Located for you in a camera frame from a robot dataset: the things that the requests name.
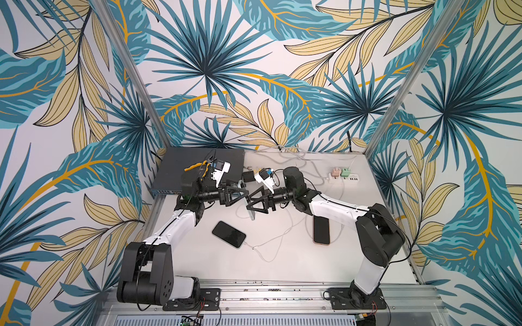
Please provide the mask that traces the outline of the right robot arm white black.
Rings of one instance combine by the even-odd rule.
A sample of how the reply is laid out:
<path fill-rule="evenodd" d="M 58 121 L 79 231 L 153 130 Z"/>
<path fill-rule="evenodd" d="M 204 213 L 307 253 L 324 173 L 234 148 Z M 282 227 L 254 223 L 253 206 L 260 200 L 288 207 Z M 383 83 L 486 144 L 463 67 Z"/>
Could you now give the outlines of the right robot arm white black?
<path fill-rule="evenodd" d="M 350 285 L 353 294 L 368 297 L 376 294 L 392 258 L 405 244 L 405 233 L 381 204 L 360 206 L 323 195 L 315 187 L 308 187 L 297 167 L 283 170 L 284 186 L 275 187 L 274 172 L 262 169 L 243 174 L 246 182 L 256 181 L 262 186 L 249 195 L 246 209 L 267 214 L 278 204 L 291 203 L 301 213 L 322 217 L 349 226 L 358 234 L 364 259 Z"/>

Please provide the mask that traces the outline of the black phone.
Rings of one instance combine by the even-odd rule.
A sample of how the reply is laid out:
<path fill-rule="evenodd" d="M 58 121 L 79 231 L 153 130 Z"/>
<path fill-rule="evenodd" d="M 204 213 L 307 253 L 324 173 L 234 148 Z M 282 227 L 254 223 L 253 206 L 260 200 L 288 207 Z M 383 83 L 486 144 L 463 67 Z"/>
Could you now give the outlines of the black phone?
<path fill-rule="evenodd" d="M 249 216 L 250 216 L 250 219 L 251 219 L 252 221 L 254 221 L 254 220 L 255 220 L 255 212 L 252 211 L 252 210 L 250 210 L 250 209 L 248 209 L 247 212 L 248 212 L 248 214 L 249 214 Z"/>
<path fill-rule="evenodd" d="M 246 239 L 244 232 L 239 231 L 224 221 L 219 221 L 216 224 L 212 234 L 236 249 L 239 249 Z"/>

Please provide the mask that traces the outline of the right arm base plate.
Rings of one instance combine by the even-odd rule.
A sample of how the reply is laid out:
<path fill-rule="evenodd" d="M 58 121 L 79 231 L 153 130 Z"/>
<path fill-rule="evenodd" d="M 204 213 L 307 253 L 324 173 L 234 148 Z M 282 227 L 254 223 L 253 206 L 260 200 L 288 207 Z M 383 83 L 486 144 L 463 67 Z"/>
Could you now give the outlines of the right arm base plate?
<path fill-rule="evenodd" d="M 382 290 L 379 287 L 371 294 L 365 294 L 356 287 L 333 287 L 327 289 L 326 294 L 333 310 L 380 311 L 387 309 Z"/>

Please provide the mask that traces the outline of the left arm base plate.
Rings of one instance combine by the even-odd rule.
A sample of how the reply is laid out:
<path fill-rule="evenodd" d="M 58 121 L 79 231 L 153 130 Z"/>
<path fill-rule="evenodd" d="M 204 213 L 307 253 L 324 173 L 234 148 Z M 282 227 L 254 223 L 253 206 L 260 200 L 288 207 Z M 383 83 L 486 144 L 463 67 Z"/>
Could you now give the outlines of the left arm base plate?
<path fill-rule="evenodd" d="M 202 288 L 194 290 L 192 296 L 186 299 L 169 300 L 164 306 L 166 312 L 217 312 L 220 309 L 220 288 Z"/>

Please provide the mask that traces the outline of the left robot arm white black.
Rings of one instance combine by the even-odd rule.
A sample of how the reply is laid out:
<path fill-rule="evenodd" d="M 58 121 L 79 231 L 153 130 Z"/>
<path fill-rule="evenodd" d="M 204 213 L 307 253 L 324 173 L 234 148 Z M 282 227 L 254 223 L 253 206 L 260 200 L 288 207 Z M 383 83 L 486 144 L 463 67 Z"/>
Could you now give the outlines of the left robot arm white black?
<path fill-rule="evenodd" d="M 180 300 L 195 304 L 200 300 L 200 285 L 196 277 L 181 277 L 174 273 L 172 251 L 201 221 L 206 202 L 232 206 L 248 196 L 242 180 L 227 180 L 219 186 L 203 185 L 202 179 L 191 190 L 180 194 L 171 219 L 152 236 L 127 245 L 122 256 L 117 300 L 138 306 L 164 306 Z"/>

